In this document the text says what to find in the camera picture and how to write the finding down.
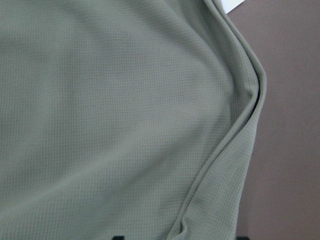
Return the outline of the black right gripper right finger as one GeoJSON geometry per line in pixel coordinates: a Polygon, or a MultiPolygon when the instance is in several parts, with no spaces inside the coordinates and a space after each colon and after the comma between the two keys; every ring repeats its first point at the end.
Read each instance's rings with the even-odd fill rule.
{"type": "Polygon", "coordinates": [[[251,240],[248,236],[238,236],[236,240],[251,240]]]}

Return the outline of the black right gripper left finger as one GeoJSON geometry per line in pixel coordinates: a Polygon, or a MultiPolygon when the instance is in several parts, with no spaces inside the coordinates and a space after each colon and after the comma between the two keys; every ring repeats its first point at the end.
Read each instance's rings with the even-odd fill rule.
{"type": "Polygon", "coordinates": [[[115,235],[111,240],[125,240],[125,237],[123,235],[115,235]]]}

